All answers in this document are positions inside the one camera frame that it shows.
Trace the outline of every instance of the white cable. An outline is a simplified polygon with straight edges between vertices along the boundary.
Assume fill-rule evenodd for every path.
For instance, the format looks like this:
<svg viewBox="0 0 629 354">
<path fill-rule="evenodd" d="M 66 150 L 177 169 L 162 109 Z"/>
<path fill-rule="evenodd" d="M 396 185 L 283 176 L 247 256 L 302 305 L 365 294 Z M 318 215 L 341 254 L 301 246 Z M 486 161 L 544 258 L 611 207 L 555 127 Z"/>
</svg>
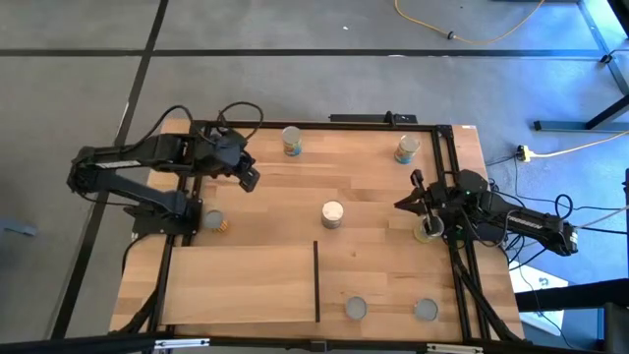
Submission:
<svg viewBox="0 0 629 354">
<path fill-rule="evenodd" d="M 583 228 L 583 227 L 588 227 L 588 226 L 594 225 L 594 224 L 599 223 L 599 222 L 601 222 L 601 221 L 603 221 L 605 219 L 608 219 L 608 218 L 610 218 L 610 217 L 612 217 L 612 216 L 614 216 L 614 215 L 616 215 L 616 214 L 618 214 L 618 213 L 620 213 L 620 212 L 622 212 L 622 211 L 624 211 L 626 209 L 629 209 L 629 206 L 626 206 L 624 208 L 618 209 L 617 211 L 615 211 L 615 212 L 613 212 L 613 213 L 611 213 L 611 214 L 609 214 L 607 216 L 603 216 L 603 217 L 601 217 L 599 219 L 596 219 L 596 220 L 594 220 L 592 222 L 588 222 L 587 224 L 584 224 L 584 225 L 581 225 L 581 226 L 577 226 L 576 228 Z"/>
<path fill-rule="evenodd" d="M 609 138 L 606 138 L 606 139 L 603 139 L 603 140 L 600 140 L 600 141 L 597 141 L 597 142 L 592 142 L 592 143 L 588 143 L 588 144 L 585 144 L 585 145 L 581 145 L 579 147 L 572 147 L 572 148 L 569 148 L 569 149 L 565 149 L 565 150 L 557 151 L 557 152 L 552 152 L 552 153 L 535 153 L 535 152 L 531 151 L 531 157 L 555 157 L 555 156 L 559 156 L 559 155 L 564 154 L 564 153 L 580 150 L 582 148 L 589 148 L 589 147 L 593 147 L 593 146 L 601 144 L 601 143 L 606 143 L 606 142 L 612 141 L 612 140 L 614 140 L 616 138 L 620 138 L 620 137 L 622 137 L 625 134 L 629 134 L 629 131 L 616 134 L 613 137 L 609 137 Z"/>
</svg>

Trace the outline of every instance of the wooden tabletop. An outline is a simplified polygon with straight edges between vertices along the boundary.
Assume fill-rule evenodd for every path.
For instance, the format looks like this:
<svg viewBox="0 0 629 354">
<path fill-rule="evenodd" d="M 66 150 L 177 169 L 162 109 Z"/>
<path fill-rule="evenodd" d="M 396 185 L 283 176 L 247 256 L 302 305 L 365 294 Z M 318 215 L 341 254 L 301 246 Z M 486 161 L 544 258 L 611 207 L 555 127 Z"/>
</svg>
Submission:
<svg viewBox="0 0 629 354">
<path fill-rule="evenodd" d="M 187 133 L 188 127 L 186 120 L 170 119 L 162 133 Z M 453 131 L 460 168 L 486 176 L 476 128 L 453 126 Z M 409 165 L 393 158 L 403 135 L 400 132 L 302 133 L 303 152 L 296 157 L 283 153 L 281 130 L 261 129 L 251 138 L 247 151 L 257 160 L 255 168 L 261 175 L 252 193 L 245 193 L 234 178 L 203 179 L 204 210 L 222 210 L 229 228 L 223 233 L 200 230 L 193 247 L 312 245 L 317 241 L 320 323 L 180 324 L 176 333 L 461 341 L 447 247 L 441 240 L 428 244 L 416 241 L 412 228 L 417 217 L 393 207 L 410 194 L 409 176 L 415 168 L 423 171 L 425 183 L 436 181 L 429 133 L 406 133 L 421 143 Z M 448 165 L 445 142 L 442 151 Z M 148 185 L 172 190 L 177 177 L 151 172 Z M 330 200 L 341 202 L 345 209 L 342 226 L 334 230 L 320 222 L 321 207 Z M 154 289 L 163 245 L 163 235 L 151 235 L 130 251 L 111 329 L 125 325 Z M 523 336 L 503 254 L 478 243 L 475 246 L 487 299 L 511 330 Z M 177 285 L 169 281 L 168 286 Z M 474 301 L 467 291 L 466 295 L 472 334 L 478 337 Z M 369 306 L 368 314 L 359 322 L 345 315 L 345 303 L 353 296 L 364 298 Z M 414 305 L 424 298 L 438 306 L 433 322 L 414 317 Z M 187 312 L 201 310 L 194 301 L 187 306 Z"/>
</svg>

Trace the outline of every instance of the gray floor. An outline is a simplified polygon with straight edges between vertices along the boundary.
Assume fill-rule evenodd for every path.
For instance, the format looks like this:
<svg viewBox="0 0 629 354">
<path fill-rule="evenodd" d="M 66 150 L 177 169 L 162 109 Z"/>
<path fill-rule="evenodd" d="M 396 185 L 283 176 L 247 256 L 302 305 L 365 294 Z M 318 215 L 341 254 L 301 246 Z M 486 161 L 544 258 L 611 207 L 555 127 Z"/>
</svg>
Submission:
<svg viewBox="0 0 629 354">
<path fill-rule="evenodd" d="M 91 0 L 53 6 L 2 0 L 0 48 L 143 48 L 157 3 Z M 157 47 L 469 47 L 404 21 L 392 3 L 172 1 Z M 400 3 L 409 15 L 478 39 L 505 31 L 534 6 L 485 0 Z M 598 6 L 591 10 L 604 24 L 601 30 L 609 42 L 620 44 L 622 29 L 610 25 L 614 22 L 608 10 Z M 575 5 L 547 4 L 520 30 L 490 48 L 597 47 Z M 46 335 L 89 209 L 65 186 L 70 159 L 82 146 L 111 144 L 138 63 L 138 58 L 0 58 L 4 123 L 0 215 L 39 228 L 32 239 L 10 233 L 0 236 L 0 342 Z M 142 135 L 172 104 L 186 104 L 197 118 L 213 119 L 218 109 L 244 99 L 259 104 L 268 120 L 324 121 L 331 113 L 393 110 L 417 114 L 425 123 L 474 124 L 486 161 L 491 161 L 511 154 L 519 144 L 546 152 L 600 139 L 603 136 L 535 133 L 531 126 L 538 119 L 586 120 L 620 97 L 608 70 L 593 60 L 154 58 L 129 141 Z M 236 110 L 229 118 L 254 116 Z M 547 199 L 567 193 L 576 206 L 621 207 L 620 183 L 629 167 L 628 153 L 629 145 L 622 138 L 521 164 L 518 191 Z M 503 191 L 513 192 L 511 162 L 493 166 L 489 174 Z M 132 176 L 141 181 L 146 172 Z M 549 204 L 527 205 L 553 212 Z M 576 211 L 570 220 L 579 223 L 599 215 Z M 622 230 L 624 222 L 618 216 L 600 226 Z M 108 208 L 70 335 L 107 330 L 130 228 L 129 217 Z M 532 247 L 523 252 L 522 259 L 535 251 Z M 574 283 L 626 276 L 626 237 L 584 231 L 578 255 L 544 254 L 532 265 Z M 582 329 L 570 332 L 576 337 Z"/>
</svg>

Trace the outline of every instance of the tin can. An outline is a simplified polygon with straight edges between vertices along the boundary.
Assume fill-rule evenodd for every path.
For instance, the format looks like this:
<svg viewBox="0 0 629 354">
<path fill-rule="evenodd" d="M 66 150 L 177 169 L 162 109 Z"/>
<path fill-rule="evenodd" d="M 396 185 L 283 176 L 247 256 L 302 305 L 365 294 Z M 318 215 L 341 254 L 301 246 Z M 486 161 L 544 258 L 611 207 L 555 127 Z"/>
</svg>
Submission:
<svg viewBox="0 0 629 354">
<path fill-rule="evenodd" d="M 367 315 L 367 302 L 360 296 L 354 296 L 345 303 L 345 314 L 354 321 L 360 321 Z"/>
<path fill-rule="evenodd" d="M 421 243 L 428 243 L 441 237 L 444 229 L 443 220 L 439 216 L 424 215 L 420 216 L 419 222 L 413 228 L 413 235 Z"/>
<path fill-rule="evenodd" d="M 210 210 L 203 217 L 203 226 L 212 232 L 223 232 L 227 230 L 227 221 L 220 210 Z"/>
<path fill-rule="evenodd" d="M 393 155 L 398 162 L 407 164 L 411 163 L 418 149 L 420 149 L 420 142 L 413 137 L 403 136 Z"/>
<path fill-rule="evenodd" d="M 415 318 L 421 321 L 434 321 L 439 307 L 432 299 L 422 299 L 415 304 Z"/>
<path fill-rule="evenodd" d="M 282 131 L 284 153 L 289 156 L 297 156 L 302 152 L 302 132 L 297 127 L 286 127 Z"/>
<path fill-rule="evenodd" d="M 343 219 L 343 206 L 336 201 L 329 201 L 323 205 L 321 210 L 321 223 L 328 229 L 335 229 L 341 226 Z"/>
</svg>

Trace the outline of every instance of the yellow cable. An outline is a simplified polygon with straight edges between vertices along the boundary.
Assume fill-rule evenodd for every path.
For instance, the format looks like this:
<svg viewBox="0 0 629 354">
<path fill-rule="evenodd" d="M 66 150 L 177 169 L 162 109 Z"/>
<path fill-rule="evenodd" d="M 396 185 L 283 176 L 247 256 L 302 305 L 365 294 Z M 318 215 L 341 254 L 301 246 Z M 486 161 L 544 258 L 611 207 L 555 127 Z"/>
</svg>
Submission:
<svg viewBox="0 0 629 354">
<path fill-rule="evenodd" d="M 552 153 L 534 153 L 534 152 L 531 151 L 531 157 L 555 157 L 555 156 L 559 156 L 559 155 L 561 155 L 563 153 L 576 151 L 576 150 L 579 150 L 579 149 L 582 149 L 582 148 L 589 148 L 589 147 L 593 147 L 593 146 L 601 144 L 601 143 L 609 142 L 609 141 L 614 140 L 616 138 L 620 138 L 620 137 L 622 137 L 625 134 L 629 134 L 629 131 L 616 134 L 613 137 L 609 137 L 609 138 L 606 138 L 606 139 L 603 139 L 603 140 L 599 140 L 597 142 L 592 142 L 592 143 L 584 144 L 584 145 L 581 145 L 581 146 L 578 146 L 578 147 L 572 147 L 572 148 L 569 148 L 569 149 L 565 149 L 565 150 L 557 151 L 557 152 L 552 152 Z"/>
<path fill-rule="evenodd" d="M 418 25 L 422 25 L 422 26 L 424 26 L 424 27 L 426 27 L 426 28 L 429 28 L 429 29 L 431 29 L 431 30 L 435 30 L 435 31 L 437 31 L 437 32 L 439 32 L 439 33 L 441 33 L 441 34 L 443 34 L 443 35 L 445 35 L 445 36 L 449 36 L 449 35 L 450 35 L 450 32 L 447 32 L 447 31 L 445 31 L 445 30 L 443 30 L 443 29 L 437 28 L 437 27 L 435 27 L 435 26 L 433 26 L 433 25 L 429 25 L 429 24 L 427 24 L 427 23 L 425 23 L 425 22 L 422 22 L 422 21 L 420 21 L 420 20 L 413 19 L 412 17 L 407 16 L 406 14 L 404 14 L 404 13 L 402 12 L 402 10 L 400 10 L 400 6 L 399 6 L 399 4 L 398 4 L 398 1 L 399 1 L 399 0 L 395 0 L 395 10 L 397 11 L 397 13 L 398 13 L 398 14 L 400 14 L 400 16 L 401 16 L 401 17 L 405 18 L 405 19 L 406 19 L 406 20 L 408 20 L 408 21 L 414 22 L 414 23 L 416 23 L 416 24 L 418 24 Z M 543 2 L 544 2 L 544 1 L 545 1 L 545 0 L 540 0 L 540 3 L 538 4 L 538 6 L 536 6 L 536 8 L 535 8 L 535 9 L 533 9 L 533 11 L 532 11 L 532 12 L 531 12 L 531 13 L 530 13 L 527 17 L 525 17 L 525 18 L 524 18 L 524 20 L 522 20 L 522 21 L 521 21 L 518 25 L 516 25 L 513 29 L 511 29 L 510 31 L 508 31 L 507 33 L 505 33 L 505 34 L 503 34 L 503 35 L 501 35 L 501 36 L 499 36 L 499 37 L 496 37 L 496 38 L 494 38 L 494 39 L 490 39 L 490 40 L 470 40 L 470 39 L 466 39 L 466 38 L 463 38 L 463 37 L 460 37 L 460 36 L 458 36 L 458 35 L 453 34 L 453 35 L 452 35 L 452 39 L 458 39 L 458 40 L 460 40 L 460 41 L 462 41 L 462 42 L 465 42 L 465 43 L 468 43 L 468 44 L 473 44 L 473 45 L 488 45 L 488 44 L 492 44 L 492 43 L 498 42 L 499 40 L 503 39 L 503 38 L 504 38 L 504 37 L 506 37 L 507 35 L 509 35 L 509 34 L 513 33 L 513 32 L 514 32 L 515 30 L 517 30 L 517 29 L 518 29 L 521 25 L 523 25 L 526 21 L 528 21 L 528 20 L 531 18 L 531 16 L 533 16 L 533 14 L 534 14 L 534 13 L 535 13 L 535 12 L 536 12 L 536 11 L 537 11 L 537 10 L 538 10 L 541 6 L 542 6 L 542 5 L 543 5 Z"/>
</svg>

